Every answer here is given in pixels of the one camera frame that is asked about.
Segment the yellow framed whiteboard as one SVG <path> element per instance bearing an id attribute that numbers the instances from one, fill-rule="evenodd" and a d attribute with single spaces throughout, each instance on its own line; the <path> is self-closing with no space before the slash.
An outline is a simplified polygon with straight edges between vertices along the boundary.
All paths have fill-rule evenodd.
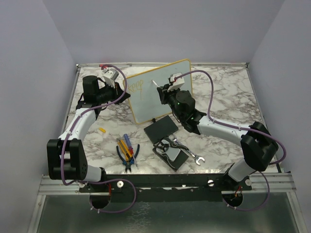
<path id="1" fill-rule="evenodd" d="M 169 83 L 169 77 L 172 74 L 178 72 L 184 74 L 190 70 L 190 60 L 183 59 L 127 77 L 127 92 L 131 95 L 128 101 L 134 122 L 142 124 L 171 113 L 168 105 L 161 104 L 152 80 L 159 86 L 163 86 Z"/>

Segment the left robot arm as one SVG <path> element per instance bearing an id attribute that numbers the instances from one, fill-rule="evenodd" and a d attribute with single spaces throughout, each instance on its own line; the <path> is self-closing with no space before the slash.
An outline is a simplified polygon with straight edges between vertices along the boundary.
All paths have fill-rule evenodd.
<path id="1" fill-rule="evenodd" d="M 108 72 L 103 78 L 83 77 L 83 93 L 78 100 L 74 119 L 57 138 L 47 143 L 49 177 L 52 180 L 90 182 L 94 190 L 106 189 L 102 167 L 87 163 L 83 140 L 100 112 L 111 104 L 120 104 L 130 97 L 116 81 L 118 73 Z"/>

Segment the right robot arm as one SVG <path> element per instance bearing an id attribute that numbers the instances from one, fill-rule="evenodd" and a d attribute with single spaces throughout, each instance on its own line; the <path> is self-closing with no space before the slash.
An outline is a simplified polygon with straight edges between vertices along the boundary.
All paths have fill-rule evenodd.
<path id="1" fill-rule="evenodd" d="M 169 85 L 157 87 L 161 104 L 169 105 L 175 118 L 186 131 L 198 135 L 213 136 L 239 145 L 243 158 L 234 163 L 225 173 L 224 186 L 234 190 L 250 174 L 263 172 L 278 151 L 278 144 L 272 139 L 265 126 L 259 122 L 252 125 L 233 125 L 219 121 L 195 108 L 195 99 L 189 91 L 169 90 Z"/>

